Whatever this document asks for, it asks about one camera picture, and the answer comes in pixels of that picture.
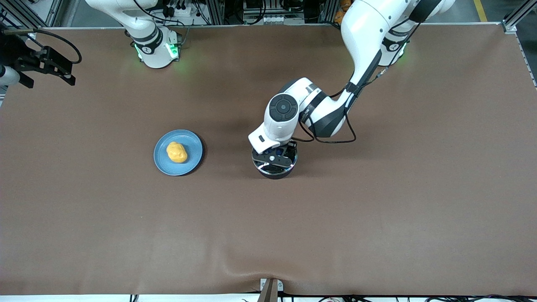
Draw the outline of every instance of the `black cable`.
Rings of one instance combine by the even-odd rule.
[[[200,13],[201,18],[205,21],[205,23],[207,23],[207,25],[211,25],[211,23],[209,22],[209,19],[207,19],[207,17],[205,17],[205,14],[204,14],[203,11],[201,10],[201,5],[200,5],[200,3],[198,2],[198,0],[192,0],[192,3],[194,3],[194,6],[195,6],[196,9],[198,10],[198,13]]]
[[[40,29],[34,29],[33,31],[36,32],[36,33],[42,33],[42,34],[45,34],[45,35],[49,35],[51,37],[55,37],[55,38],[57,38],[59,40],[62,40],[65,43],[67,43],[67,45],[71,46],[71,48],[73,48],[73,50],[78,55],[78,59],[76,61],[71,61],[71,63],[78,64],[78,63],[82,62],[82,54],[80,53],[78,48],[76,48],[76,46],[73,43],[71,43],[71,41],[67,40],[66,38],[64,38],[64,37],[62,37],[60,35],[52,33],[52,32],[47,32],[47,31],[40,30]]]
[[[290,6],[286,6],[284,4],[284,0],[280,0],[280,6],[281,8],[283,8],[284,10],[288,11],[288,12],[300,12],[304,9],[304,2],[302,2],[302,4],[300,5],[300,7],[298,8],[292,8]]]
[[[321,21],[320,24],[330,24],[332,25],[333,27],[337,28],[337,30],[341,30],[341,26],[339,24],[336,24],[334,22],[331,22],[331,21]]]
[[[265,13],[267,11],[267,4],[265,2],[265,0],[259,0],[259,16],[257,17],[257,19],[252,22],[252,23],[248,23],[248,22],[245,22],[240,16],[239,16],[239,12],[240,11],[244,11],[244,9],[242,7],[239,7],[239,9],[237,9],[238,7],[238,4],[241,3],[242,0],[235,0],[235,4],[233,5],[233,10],[235,11],[235,18],[237,18],[237,20],[241,23],[241,24],[244,24],[244,25],[254,25],[254,24],[257,24],[259,21],[263,20],[263,17],[265,16]]]
[[[16,29],[20,29],[19,26],[17,26],[13,21],[11,21],[9,18],[7,18],[8,16],[8,11],[5,11],[5,15],[3,15],[3,19],[2,21],[6,20],[9,24],[11,24],[11,26],[15,27]],[[37,42],[37,40],[35,40],[34,38],[32,38],[32,36],[30,36],[29,34],[26,35],[26,37],[28,39],[30,39],[32,42],[34,42],[37,46],[41,47],[41,49],[43,49],[43,44]]]
[[[450,297],[430,297],[425,300],[425,302],[431,302],[431,301],[442,301],[442,302],[455,302],[458,301],[458,299],[450,298]]]
[[[158,19],[158,20],[161,20],[161,21],[170,21],[170,20],[162,19],[162,18],[160,18],[160,17],[151,15],[149,12],[147,12],[145,9],[143,9],[142,6],[140,6],[140,4],[138,3],[138,1],[136,1],[136,0],[133,0],[133,1],[134,1],[134,3],[136,4],[136,6],[138,6],[138,8],[139,8],[143,13],[145,13],[146,15],[148,15],[149,17],[152,17],[152,18],[155,18],[155,19]],[[172,22],[176,22],[177,25],[181,24],[182,26],[185,26],[185,24],[184,24],[183,22],[179,21],[179,20],[172,20]]]
[[[153,10],[149,11],[149,15],[150,15],[150,16],[152,16],[153,18],[158,18],[157,16],[152,15],[152,13],[156,13],[156,12],[153,11]],[[164,17],[164,19],[165,19],[165,21],[160,21],[160,20],[153,20],[153,21],[155,21],[155,23],[162,24],[162,26],[166,26],[166,22],[168,21],[168,18],[167,18],[167,17]]]
[[[303,140],[303,139],[299,139],[299,138],[291,138],[291,139],[294,140],[294,141],[301,141],[301,142],[312,142],[312,141],[314,141],[315,138],[313,137],[313,135],[312,135],[311,133],[309,133],[309,132],[306,130],[306,128],[304,128],[304,125],[303,125],[301,122],[299,122],[299,125],[300,125],[300,127],[302,128],[302,130],[304,130],[304,132],[305,132],[311,139],[309,139],[309,140]]]
[[[313,131],[313,137],[315,138],[316,141],[318,142],[321,142],[321,143],[349,143],[349,142],[354,142],[356,141],[356,133],[354,132],[354,129],[352,128],[351,126],[351,122],[349,121],[349,117],[347,115],[347,111],[348,109],[345,108],[344,111],[343,111],[343,114],[345,116],[345,121],[347,122],[347,125],[349,126],[349,129],[351,130],[351,133],[352,133],[352,140],[341,140],[341,141],[325,141],[325,140],[320,140],[318,137],[317,137],[317,134],[315,133],[315,125],[313,124],[313,121],[311,119],[311,117],[308,117],[309,119],[309,122],[310,124],[312,125],[311,129]]]
[[[512,296],[502,296],[500,294],[489,294],[487,296],[476,297],[474,299],[466,298],[466,301],[475,302],[475,301],[478,301],[478,300],[481,300],[481,299],[505,299],[505,300],[511,300],[511,301],[515,301],[515,302],[524,302],[523,300],[521,300],[519,298],[512,297]]]
[[[330,98],[335,98],[335,97],[337,97],[338,95],[342,94],[342,93],[343,93],[343,90],[345,90],[345,87],[341,88],[341,90],[339,90],[335,95],[331,95]]]
[[[416,27],[414,27],[414,29],[413,29],[412,32],[408,35],[408,37],[407,37],[406,39],[404,39],[404,42],[403,42],[403,44],[402,44],[403,46],[404,46],[406,43],[408,43],[408,41],[410,40],[410,37],[411,37],[412,35],[414,35],[414,33],[416,32],[416,30],[418,29],[418,27],[419,27],[420,25],[421,25],[421,23],[418,23],[418,25],[416,25]],[[396,58],[398,55],[399,55],[399,52],[397,52],[397,53],[394,55],[394,57],[393,57],[392,60],[390,61],[390,64],[388,64],[388,67],[390,67],[390,66],[394,63],[395,58]]]
[[[397,23],[396,25],[392,26],[392,28],[396,28],[396,27],[398,27],[398,26],[402,25],[403,23],[405,23],[405,22],[406,22],[406,21],[408,21],[408,20],[410,20],[410,18],[407,18],[406,20],[404,20],[404,21],[402,21],[402,22],[399,22],[399,23]]]

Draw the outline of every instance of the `brown tablecloth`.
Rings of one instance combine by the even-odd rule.
[[[289,80],[346,83],[334,28],[194,29],[161,70],[122,31],[59,33],[84,55],[76,86],[29,74],[35,89],[10,88],[0,109],[1,294],[277,277],[300,294],[537,295],[537,92],[500,26],[422,26],[351,111],[358,141],[300,143],[279,181],[247,135]],[[206,158],[170,177],[153,149],[179,128]]]

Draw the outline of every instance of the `green led light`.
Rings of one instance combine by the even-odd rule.
[[[401,53],[399,54],[399,56],[402,56],[404,54],[404,48],[405,46],[407,45],[407,43],[403,44],[403,47],[401,47]]]
[[[142,54],[140,54],[140,49],[138,49],[138,46],[136,44],[134,45],[134,48],[136,48],[136,52],[138,52],[138,57],[141,60],[142,59]]]
[[[170,45],[166,43],[166,48],[168,49],[168,52],[170,53],[171,57],[175,58],[178,56],[179,50],[177,48],[177,45],[174,45],[174,44]]]

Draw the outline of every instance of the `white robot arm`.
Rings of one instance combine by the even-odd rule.
[[[0,86],[17,84],[20,81],[19,73],[9,66],[0,65]]]
[[[296,161],[291,140],[297,123],[316,138],[335,135],[347,112],[377,66],[389,66],[401,55],[410,31],[454,0],[355,0],[341,24],[341,34],[354,62],[354,73],[337,100],[307,78],[286,84],[269,102],[264,122],[249,136],[252,159],[269,178],[286,176]]]
[[[86,0],[89,6],[121,23],[135,42],[140,59],[151,68],[163,68],[178,59],[178,36],[175,31],[157,26],[144,9],[157,5],[158,0]]]

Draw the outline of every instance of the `blue plate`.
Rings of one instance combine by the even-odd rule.
[[[185,147],[188,158],[183,163],[173,162],[166,152],[166,148],[171,142],[177,142]],[[171,176],[185,175],[194,170],[200,163],[203,156],[203,145],[200,138],[188,130],[173,130],[165,134],[158,140],[153,152],[153,159],[157,168],[165,174]]]

